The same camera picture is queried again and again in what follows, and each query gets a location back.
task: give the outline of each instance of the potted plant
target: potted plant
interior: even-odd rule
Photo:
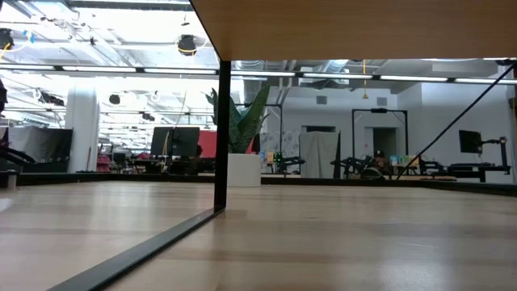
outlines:
[[[253,103],[242,111],[237,109],[235,102],[229,97],[228,186],[230,187],[260,186],[260,157],[257,154],[246,154],[246,150],[267,117],[263,117],[263,112],[269,96],[269,88],[265,86],[260,90]],[[212,89],[211,95],[206,97],[213,105],[212,119],[217,125],[217,92]]]

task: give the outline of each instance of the white planter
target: white planter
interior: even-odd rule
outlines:
[[[260,187],[260,156],[228,154],[228,187]]]

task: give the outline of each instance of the white wall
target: white wall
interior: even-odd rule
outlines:
[[[465,110],[487,85],[422,83],[398,95],[398,106],[409,113],[410,152],[428,145],[454,118]],[[458,130],[481,133],[484,140],[511,137],[510,109],[506,87],[496,86],[484,99],[452,126],[424,155],[448,165],[455,162],[481,162],[476,154],[462,154]],[[498,145],[485,145],[482,161],[501,164]],[[511,156],[510,143],[506,149]],[[511,175],[487,174],[487,182],[512,183]]]
[[[277,88],[271,88],[275,94]],[[350,92],[347,89],[324,89],[316,91],[312,88],[294,87],[289,91],[284,103],[284,131],[301,131],[302,126],[320,125],[335,126],[341,131],[341,157],[352,156],[351,144],[351,109],[378,108],[377,97],[388,98],[388,109],[397,109],[397,96],[388,89],[368,89],[369,99],[363,99],[364,91],[358,89]],[[327,96],[327,105],[317,105],[316,96]],[[279,120],[273,116],[266,120],[267,131],[278,130]],[[355,156],[370,154],[373,144],[365,148],[364,130],[374,127],[402,127],[403,124],[393,114],[373,114],[371,112],[357,112],[355,114]]]

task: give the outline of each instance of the white pillar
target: white pillar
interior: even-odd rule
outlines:
[[[70,87],[66,104],[65,128],[74,129],[69,173],[96,170],[99,113],[95,85],[80,79]]]

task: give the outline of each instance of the doorway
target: doorway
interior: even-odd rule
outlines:
[[[382,150],[385,157],[397,154],[397,129],[373,128],[373,149]]]

